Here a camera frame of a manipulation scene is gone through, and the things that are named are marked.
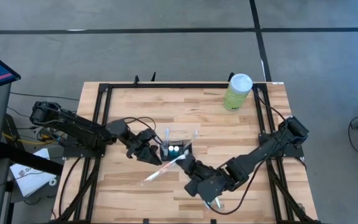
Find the concrete floor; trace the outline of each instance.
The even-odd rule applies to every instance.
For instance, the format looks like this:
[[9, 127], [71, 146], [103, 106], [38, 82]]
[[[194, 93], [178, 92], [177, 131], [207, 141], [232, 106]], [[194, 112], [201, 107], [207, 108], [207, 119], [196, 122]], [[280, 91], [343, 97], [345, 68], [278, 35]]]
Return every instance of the concrete floor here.
[[[261, 27], [358, 27], [358, 0], [257, 0]], [[0, 0], [0, 30], [253, 27], [241, 0]], [[358, 223], [358, 154], [347, 139], [358, 116], [358, 32], [264, 33], [270, 73], [285, 82], [304, 144], [319, 219]], [[263, 81], [255, 34], [0, 35], [0, 59], [22, 75], [12, 91], [78, 98], [85, 81]], [[11, 95], [30, 114], [36, 98]], [[75, 110], [76, 102], [54, 100]], [[27, 119], [11, 113], [18, 126]], [[358, 131], [352, 133], [358, 147]], [[18, 203], [14, 223], [47, 222], [54, 199]]]

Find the wooden table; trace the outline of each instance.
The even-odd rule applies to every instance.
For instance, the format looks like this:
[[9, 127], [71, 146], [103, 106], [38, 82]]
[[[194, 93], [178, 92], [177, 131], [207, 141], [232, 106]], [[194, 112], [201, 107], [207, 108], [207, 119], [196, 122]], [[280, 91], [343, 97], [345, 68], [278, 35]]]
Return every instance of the wooden table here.
[[[92, 120], [98, 85], [98, 82], [84, 84], [78, 115]], [[284, 116], [290, 116], [284, 85], [267, 83], [267, 87], [271, 105]], [[156, 121], [156, 132], [162, 138], [165, 136], [165, 129], [170, 129], [170, 140], [189, 139], [193, 131], [198, 129], [199, 137], [193, 143], [195, 157], [207, 165], [217, 167], [228, 159], [247, 154], [259, 146], [257, 135], [260, 129], [253, 93], [250, 92], [239, 111], [231, 112], [222, 105], [225, 91], [216, 88], [113, 89], [108, 122], [127, 116], [150, 116]], [[101, 107], [99, 122], [103, 107], [104, 105]], [[275, 125], [281, 122], [274, 112], [273, 116]], [[269, 130], [267, 118], [265, 125], [266, 130]], [[130, 127], [134, 133], [145, 129], [140, 123], [131, 123]], [[218, 215], [208, 210], [199, 196], [191, 197], [187, 194], [183, 187], [189, 178], [179, 167], [141, 186], [141, 180], [161, 167], [128, 159], [126, 151], [120, 142], [106, 149], [98, 176], [93, 223], [142, 223], [144, 218], [149, 218], [151, 223], [210, 223], [212, 218], [217, 219], [218, 223], [275, 223], [265, 165], [258, 171], [242, 207], [232, 215]], [[62, 180], [66, 178], [75, 160], [71, 158], [65, 162]], [[81, 159], [68, 179], [63, 196], [63, 210], [78, 192], [83, 161]], [[290, 193], [305, 207], [311, 218], [317, 219], [305, 168], [291, 158], [284, 159], [284, 168]], [[63, 181], [60, 182], [53, 209], [56, 214], [62, 185]], [[237, 206], [246, 186], [244, 184], [237, 191], [224, 192], [220, 196], [223, 211]], [[279, 197], [282, 216], [286, 218], [281, 194]], [[88, 195], [85, 195], [82, 218], [85, 217], [87, 198]]]

